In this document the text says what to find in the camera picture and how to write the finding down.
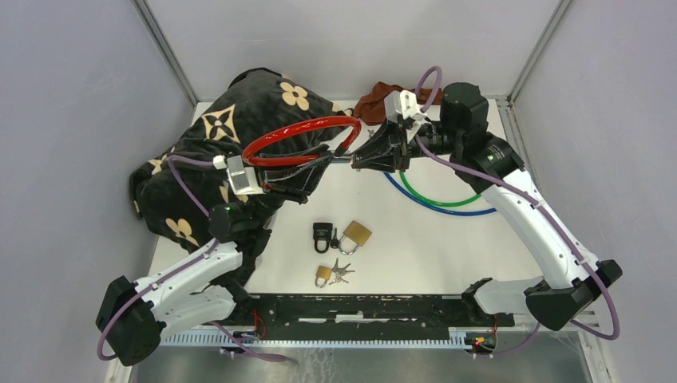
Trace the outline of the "red cable lock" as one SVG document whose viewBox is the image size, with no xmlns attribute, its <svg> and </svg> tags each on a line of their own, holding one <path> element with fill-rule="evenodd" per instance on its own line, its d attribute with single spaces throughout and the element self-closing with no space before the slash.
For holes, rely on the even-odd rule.
<svg viewBox="0 0 677 383">
<path fill-rule="evenodd" d="M 251 146 L 266 147 L 274 144 L 280 152 L 295 152 L 299 149 L 309 148 L 318 145 L 314 140 L 314 132 L 324 132 L 329 128 L 351 128 L 349 135 L 338 144 L 338 147 L 332 151 L 334 156 L 343 156 L 347 154 L 348 149 L 358 138 L 362 130 L 362 124 L 359 119 L 352 116 L 325 116 L 311 120 L 305 120 L 290 124 L 283 128 L 276 129 L 264 136 L 253 140 L 243 151 L 242 159 L 245 164 L 251 165 Z"/>
</svg>

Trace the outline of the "black padlock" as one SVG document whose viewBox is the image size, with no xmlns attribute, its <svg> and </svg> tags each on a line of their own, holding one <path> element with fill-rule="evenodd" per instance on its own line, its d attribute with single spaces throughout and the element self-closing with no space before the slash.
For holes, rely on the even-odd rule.
<svg viewBox="0 0 677 383">
<path fill-rule="evenodd" d="M 312 230 L 315 251 L 318 254 L 326 253 L 331 247 L 331 239 L 334 231 L 333 224 L 326 222 L 313 223 Z"/>
</svg>

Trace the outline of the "blue cable lock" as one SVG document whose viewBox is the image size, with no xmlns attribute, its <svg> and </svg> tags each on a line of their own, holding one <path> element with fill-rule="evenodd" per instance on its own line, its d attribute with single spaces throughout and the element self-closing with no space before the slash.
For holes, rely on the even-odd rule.
<svg viewBox="0 0 677 383">
<path fill-rule="evenodd" d="M 388 179 L 390 184 L 392 186 L 394 186 L 400 193 L 402 193 L 407 199 L 409 199 L 412 202 L 424 207 L 425 209 L 435 211 L 435 212 L 441 213 L 443 215 L 460 216 L 460 217 L 477 217 L 477 216 L 483 216 L 483 215 L 490 215 L 490 214 L 497 212 L 497 209 L 494 208 L 494 207 L 480 209 L 480 210 L 471 210 L 471 211 L 459 211 L 457 209 L 457 207 L 435 207 L 433 205 L 424 203 L 421 200 L 414 198 L 406 190 L 402 181 L 399 183 L 398 181 L 396 181 L 394 179 L 394 177 L 391 174 L 384 172 L 383 175 Z"/>
</svg>

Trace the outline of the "green cable lock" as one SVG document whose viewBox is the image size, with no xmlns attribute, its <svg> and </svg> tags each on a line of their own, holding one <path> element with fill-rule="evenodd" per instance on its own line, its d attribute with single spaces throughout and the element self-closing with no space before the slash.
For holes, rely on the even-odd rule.
<svg viewBox="0 0 677 383">
<path fill-rule="evenodd" d="M 421 200 L 421 201 L 424 202 L 424 203 L 433 205 L 433 206 L 435 206 L 435 207 L 461 207 L 461 206 L 465 206 L 465 205 L 471 204 L 471 203 L 475 202 L 476 200 L 480 199 L 480 197 L 481 197 L 479 194 L 477 194 L 477 195 L 474 195 L 474 196 L 472 196 L 472 197 L 469 197 L 469 198 L 467 198 L 467 199 L 463 199 L 463 200 L 460 200 L 460 201 L 453 201 L 453 202 L 442 202 L 442 201 L 437 201 L 437 200 L 434 200 L 434 199 L 429 199 L 429 198 L 423 196 L 422 194 L 420 194 L 419 192 L 417 192 L 417 191 L 411 186 L 411 184 L 409 183 L 408 179 L 407 179 L 406 176 L 404 175 L 404 172 L 400 171 L 400 172 L 399 172 L 399 177 L 400 177 L 400 179 L 401 179 L 401 181 L 402 181 L 404 187 L 406 188 L 406 190 L 407 190 L 414 198 L 416 198 L 416 199 L 418 199 L 418 200 Z"/>
</svg>

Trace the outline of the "small brass padlock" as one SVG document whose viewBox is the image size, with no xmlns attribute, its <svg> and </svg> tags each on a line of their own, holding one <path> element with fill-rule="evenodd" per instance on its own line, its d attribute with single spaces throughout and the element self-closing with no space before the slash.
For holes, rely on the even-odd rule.
<svg viewBox="0 0 677 383">
<path fill-rule="evenodd" d="M 324 288 L 328 282 L 331 280 L 333 271 L 330 267 L 318 266 L 315 273 L 315 286 L 318 288 Z"/>
</svg>

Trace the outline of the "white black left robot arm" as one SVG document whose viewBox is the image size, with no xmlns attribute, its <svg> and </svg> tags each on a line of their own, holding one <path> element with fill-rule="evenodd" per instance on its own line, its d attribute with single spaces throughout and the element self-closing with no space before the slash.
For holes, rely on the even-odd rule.
<svg viewBox="0 0 677 383">
<path fill-rule="evenodd" d="M 186 258 L 133 282 L 113 280 L 105 292 L 96 324 L 101 331 L 97 357 L 124 366 L 143 361 L 160 342 L 204 323 L 246 322 L 251 303 L 214 281 L 245 264 L 245 254 L 267 245 L 274 212 L 267 198 L 306 203 L 335 154 L 325 145 L 293 156 L 236 156 L 197 160 L 171 155 L 166 163 L 174 180 L 208 221 L 210 239 Z M 214 171 L 236 200 L 207 208 L 182 179 L 177 165 Z"/>
</svg>

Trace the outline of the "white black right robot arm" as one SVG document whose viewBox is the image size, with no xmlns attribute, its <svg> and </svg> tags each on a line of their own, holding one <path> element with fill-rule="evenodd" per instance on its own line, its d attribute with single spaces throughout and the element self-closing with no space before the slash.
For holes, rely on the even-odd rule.
<svg viewBox="0 0 677 383">
<path fill-rule="evenodd" d="M 352 167 L 405 171 L 427 157 L 456 175 L 500 213 L 540 268 L 539 278 L 484 278 L 465 293 L 461 316 L 480 326 L 493 314 L 528 314 L 550 330 L 576 324 L 598 298 L 611 301 L 609 287 L 622 270 L 582 245 L 544 200 L 510 144 L 492 134 L 489 102 L 476 85 L 456 82 L 441 91 L 439 118 L 430 119 L 411 92 L 386 97 L 386 118 L 352 154 Z"/>
</svg>

